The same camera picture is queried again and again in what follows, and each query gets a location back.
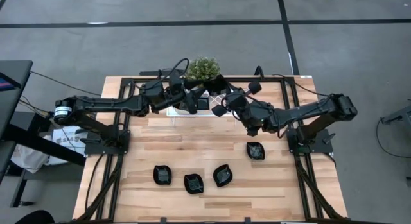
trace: black bowl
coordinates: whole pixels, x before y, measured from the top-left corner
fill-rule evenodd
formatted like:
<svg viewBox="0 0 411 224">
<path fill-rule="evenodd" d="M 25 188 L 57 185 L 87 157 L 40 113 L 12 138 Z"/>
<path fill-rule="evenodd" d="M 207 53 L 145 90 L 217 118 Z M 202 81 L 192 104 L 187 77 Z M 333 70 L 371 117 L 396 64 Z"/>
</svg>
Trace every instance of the black bowl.
<svg viewBox="0 0 411 224">
<path fill-rule="evenodd" d="M 198 174 L 184 175 L 184 187 L 189 194 L 198 194 L 204 192 L 204 183 Z"/>
<path fill-rule="evenodd" d="M 264 160 L 264 147 L 260 142 L 247 142 L 247 154 L 251 159 Z"/>
<path fill-rule="evenodd" d="M 171 169 L 168 166 L 154 166 L 154 182 L 157 185 L 171 184 Z"/>
<path fill-rule="evenodd" d="M 217 187 L 223 187 L 230 183 L 232 180 L 232 171 L 230 170 L 229 165 L 224 164 L 216 168 L 213 173 L 213 178 Z"/>
</svg>

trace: green plant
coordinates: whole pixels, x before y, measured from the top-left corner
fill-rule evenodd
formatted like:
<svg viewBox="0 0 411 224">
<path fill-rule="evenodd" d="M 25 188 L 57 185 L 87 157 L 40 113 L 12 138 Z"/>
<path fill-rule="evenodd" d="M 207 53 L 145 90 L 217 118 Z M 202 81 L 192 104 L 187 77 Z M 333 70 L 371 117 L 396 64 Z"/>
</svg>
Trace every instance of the green plant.
<svg viewBox="0 0 411 224">
<path fill-rule="evenodd" d="M 190 63 L 187 78 L 194 80 L 206 80 L 220 74 L 220 66 L 216 59 L 197 57 Z"/>
</svg>

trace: wire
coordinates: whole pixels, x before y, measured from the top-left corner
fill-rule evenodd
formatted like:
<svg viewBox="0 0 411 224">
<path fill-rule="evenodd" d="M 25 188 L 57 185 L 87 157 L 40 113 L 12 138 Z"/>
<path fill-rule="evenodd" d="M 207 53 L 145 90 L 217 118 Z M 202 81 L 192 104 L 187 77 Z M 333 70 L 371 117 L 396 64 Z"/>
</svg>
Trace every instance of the wire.
<svg viewBox="0 0 411 224">
<path fill-rule="evenodd" d="M 268 104 L 264 105 L 262 102 L 258 101 L 256 98 L 253 98 L 253 97 L 251 97 L 251 96 L 249 96 L 249 95 L 242 94 L 242 93 L 239 93 L 239 92 L 234 92 L 234 93 L 227 94 L 226 96 L 224 96 L 224 97 L 222 98 L 222 100 L 221 100 L 221 106 L 223 106 L 223 107 L 228 111 L 229 109 L 228 109 L 227 106 L 224 105 L 223 103 L 224 103 L 224 101 L 227 100 L 227 98 L 228 98 L 229 96 L 233 96 L 233 95 L 240 95 L 240 96 L 243 96 L 243 97 L 245 97 L 245 98 L 250 98 L 250 99 L 252 99 L 253 101 L 255 101 L 261 108 L 267 109 L 268 111 L 272 112 L 272 113 L 274 114 L 275 118 L 277 119 L 277 137 L 278 137 L 279 139 L 281 139 L 281 138 L 284 137 L 284 135 L 286 134 L 286 132 L 290 129 L 290 126 L 291 126 L 292 123 L 294 123 L 295 121 L 299 120 L 301 117 L 305 116 L 306 114 L 309 114 L 310 112 L 312 112 L 312 111 L 314 111 L 314 110 L 316 110 L 316 109 L 318 109 L 318 108 L 322 108 L 322 107 L 329 101 L 329 99 L 332 97 L 332 95 L 334 95 L 334 94 L 326 95 L 327 98 L 324 100 L 324 102 L 323 102 L 321 105 L 319 105 L 318 107 L 313 108 L 313 109 L 311 109 L 311 110 L 309 110 L 309 111 L 301 114 L 299 117 L 296 117 L 295 119 L 293 119 L 293 120 L 291 120 L 290 122 L 288 122 L 288 126 L 287 126 L 286 130 L 285 130 L 282 134 L 280 134 L 281 122 L 280 122 L 280 117 L 279 117 L 279 115 L 277 114 L 277 112 L 275 112 L 275 110 L 274 110 L 270 105 L 268 105 Z M 238 117 L 236 117 L 236 116 L 234 116 L 234 118 L 237 119 L 238 121 L 241 121 L 241 119 L 238 118 Z"/>
<path fill-rule="evenodd" d="M 184 69 L 184 72 L 183 72 L 180 76 L 184 75 L 184 74 L 187 72 L 188 65 L 190 64 L 190 61 L 189 61 L 187 58 L 183 58 L 183 59 L 181 59 L 180 61 L 178 61 L 178 62 L 174 65 L 174 67 L 171 68 L 171 71 L 170 71 L 165 77 L 161 78 L 158 82 L 156 82 L 155 84 L 153 84 L 151 87 L 149 87 L 149 88 L 147 88 L 147 89 L 152 89 L 152 88 L 155 87 L 157 84 L 159 84 L 159 83 L 163 82 L 165 79 L 167 79 L 167 77 L 169 77 L 169 76 L 173 73 L 173 71 L 176 70 L 177 67 L 178 67 L 181 63 L 183 63 L 184 61 L 187 62 L 187 65 L 186 65 L 186 68 Z"/>
<path fill-rule="evenodd" d="M 43 117 L 42 114 L 39 114 L 36 110 L 34 110 L 33 108 L 29 107 L 27 104 L 25 103 L 21 103 L 19 102 L 20 105 L 25 106 L 26 108 L 30 109 L 31 111 L 33 111 L 35 114 L 41 115 L 41 117 Z"/>
<path fill-rule="evenodd" d="M 53 79 L 53 78 L 50 78 L 49 76 L 44 76 L 43 74 L 36 73 L 35 71 L 30 71 L 30 72 L 33 73 L 33 74 L 42 76 L 42 77 L 44 77 L 44 78 L 47 78 L 47 79 L 49 79 L 49 80 L 52 80 L 52 81 L 54 81 L 54 82 L 57 82 L 57 83 L 59 83 L 59 84 L 62 84 L 62 85 L 64 85 L 64 86 L 66 86 L 66 87 L 69 87 L 69 88 L 72 88 L 72 89 L 76 89 L 76 90 L 78 90 L 78 91 L 82 91 L 82 92 L 85 92 L 85 93 L 88 93 L 88 94 L 92 94 L 92 95 L 95 95 L 95 96 L 101 96 L 101 94 L 97 94 L 97 93 L 93 93 L 93 92 L 88 92 L 88 91 L 86 91 L 86 90 L 83 90 L 83 89 L 79 89 L 79 88 L 70 86 L 70 85 L 68 85 L 68 84 L 66 84 L 66 83 L 63 83 L 63 82 L 60 82 L 60 81 L 55 80 L 55 79 Z"/>
<path fill-rule="evenodd" d="M 67 136 L 66 131 L 64 131 L 64 127 L 62 127 L 62 131 L 67 138 L 67 141 L 71 144 L 71 146 L 74 148 L 75 151 L 77 151 L 76 147 L 71 143 L 69 136 Z"/>
<path fill-rule="evenodd" d="M 102 157 L 103 157 L 103 154 L 101 154 L 101 155 L 98 157 L 97 162 L 96 162 L 96 164 L 94 165 L 94 168 L 92 169 L 89 187 L 87 188 L 87 194 L 85 195 L 84 212 L 87 211 L 87 204 L 89 203 L 89 194 L 90 194 L 92 179 L 94 178 L 94 174 L 95 174 L 95 172 L 96 172 L 97 165 L 98 165 L 98 163 L 100 162 L 100 160 L 101 160 Z"/>
<path fill-rule="evenodd" d="M 48 114 L 50 114 L 50 112 L 45 111 L 45 110 L 42 110 L 41 108 L 37 108 L 36 106 L 32 105 L 32 104 L 30 103 L 30 101 L 27 99 L 26 96 L 23 96 L 23 95 L 22 95 L 21 97 L 23 97 L 24 99 L 26 99 L 27 102 L 25 102 L 25 101 L 23 101 L 23 100 L 21 100 L 21 99 L 19 100 L 19 102 L 24 103 L 24 104 L 26 105 L 26 107 L 27 107 L 27 106 L 30 106 L 30 107 L 32 108 L 32 110 L 35 111 L 35 113 L 38 113 L 38 114 L 41 115 L 41 116 L 47 116 Z"/>
<path fill-rule="evenodd" d="M 376 135 L 376 137 L 377 137 L 378 146 L 379 146 L 386 154 L 391 155 L 391 156 L 393 156 L 393 157 L 411 158 L 411 156 L 401 156 L 401 155 L 396 155 L 396 154 L 390 153 L 390 152 L 388 152 L 388 151 L 382 146 L 382 144 L 381 144 L 381 142 L 380 142 L 380 138 L 378 137 L 378 127 L 380 126 L 381 123 L 382 123 L 382 120 L 380 119 L 380 120 L 378 121 L 377 127 L 376 127 L 376 129 L 375 129 L 375 135 Z"/>
<path fill-rule="evenodd" d="M 324 155 L 334 162 L 334 166 L 337 166 L 337 163 L 335 162 L 334 157 L 332 157 L 329 153 L 324 153 Z"/>
<path fill-rule="evenodd" d="M 91 216 L 94 214 L 94 211 L 97 209 L 97 206 L 100 205 L 101 200 L 104 199 L 104 196 L 109 190 L 110 186 L 114 183 L 115 180 L 117 180 L 118 177 L 120 177 L 120 174 L 119 174 L 120 168 L 121 168 L 120 161 L 117 160 L 117 163 L 114 166 L 114 169 L 109 176 L 109 181 L 103 186 L 103 188 L 101 188 L 101 191 L 99 192 L 97 197 L 95 197 L 93 201 L 94 206 L 88 207 L 87 210 L 84 212 L 84 214 L 80 216 L 82 219 L 79 218 L 79 220 L 89 220 L 91 218 Z"/>
<path fill-rule="evenodd" d="M 128 101 L 129 99 L 131 99 L 131 98 L 134 96 L 134 91 L 136 90 L 136 87 L 138 87 L 133 80 L 130 81 L 130 84 L 131 84 L 131 86 L 133 86 L 133 87 L 131 87 L 131 93 L 130 93 L 130 95 L 129 95 L 127 98 L 122 99 L 122 100 L 119 100 L 119 101 L 99 101 L 98 103 L 108 104 L 108 105 L 111 105 L 111 104 L 115 105 L 115 104 L 119 104 L 119 103 L 123 103 L 123 102 Z M 75 97 L 76 99 L 79 99 L 80 101 L 86 102 L 86 103 L 94 103 L 94 102 L 95 102 L 93 99 L 83 99 L 83 98 L 81 98 L 81 97 L 79 97 L 79 96 L 74 96 L 74 97 Z"/>
<path fill-rule="evenodd" d="M 287 77 L 286 77 L 286 76 L 283 76 L 282 74 L 273 74 L 273 76 L 281 76 L 281 77 L 284 78 L 284 80 L 285 80 L 289 85 L 292 85 L 292 84 L 294 83 L 294 84 L 296 84 L 296 86 L 298 86 L 298 87 L 300 87 L 300 88 L 302 88 L 302 89 L 304 89 L 304 90 L 306 90 L 307 92 L 310 92 L 310 93 L 312 93 L 312 94 L 316 94 L 316 95 L 319 95 L 319 96 L 328 96 L 327 94 L 318 93 L 318 92 L 314 92 L 314 91 L 312 91 L 312 90 L 306 89 L 305 87 L 299 85 L 299 84 L 296 83 L 296 82 L 290 83 L 290 82 L 288 81 Z"/>
</svg>

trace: computer monitor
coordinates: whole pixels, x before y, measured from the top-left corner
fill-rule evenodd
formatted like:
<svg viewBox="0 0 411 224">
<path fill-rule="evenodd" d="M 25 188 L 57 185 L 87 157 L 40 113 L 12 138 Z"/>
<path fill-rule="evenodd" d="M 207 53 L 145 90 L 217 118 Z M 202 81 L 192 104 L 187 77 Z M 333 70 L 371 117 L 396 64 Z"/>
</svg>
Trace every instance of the computer monitor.
<svg viewBox="0 0 411 224">
<path fill-rule="evenodd" d="M 9 78 L 3 73 L 0 73 L 0 92 L 6 90 L 14 90 L 20 88 L 20 83 L 17 83 L 13 79 Z"/>
</svg>

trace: wooden table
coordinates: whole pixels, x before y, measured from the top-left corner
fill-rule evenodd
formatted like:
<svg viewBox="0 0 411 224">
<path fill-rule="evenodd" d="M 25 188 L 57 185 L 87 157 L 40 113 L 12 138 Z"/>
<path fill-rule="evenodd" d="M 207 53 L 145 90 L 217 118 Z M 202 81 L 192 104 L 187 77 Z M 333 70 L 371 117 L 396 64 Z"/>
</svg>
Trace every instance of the wooden table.
<svg viewBox="0 0 411 224">
<path fill-rule="evenodd" d="M 120 76 L 106 77 L 103 98 L 117 98 Z M 295 77 L 307 89 L 315 90 L 312 78 Z M 247 88 L 248 83 L 233 83 Z M 284 108 L 280 84 L 262 82 L 256 99 L 269 101 Z M 300 104 L 317 101 L 317 96 L 297 88 Z M 290 104 L 292 96 L 288 89 Z M 99 113 L 98 121 L 112 124 L 113 113 Z M 244 127 L 233 117 L 178 117 L 175 126 L 165 115 L 149 114 L 132 117 L 129 129 L 132 140 L 125 155 L 114 221 L 302 221 L 301 196 L 293 155 L 286 138 L 260 132 L 249 137 Z M 261 142 L 266 159 L 250 160 L 245 151 L 247 141 Z M 323 154 L 311 154 L 317 184 L 328 202 L 347 216 L 334 163 Z M 84 212 L 85 195 L 92 169 L 98 156 L 87 158 L 73 217 Z M 173 173 L 172 185 L 159 186 L 153 181 L 155 165 L 168 165 Z M 217 188 L 213 171 L 228 164 L 233 172 L 232 182 Z M 89 205 L 101 188 L 105 166 L 102 158 L 94 177 Z M 190 195 L 184 188 L 186 174 L 201 175 L 205 184 L 203 194 Z M 111 192 L 107 194 L 103 217 L 107 217 Z M 311 191 L 307 188 L 311 215 L 315 216 Z"/>
</svg>

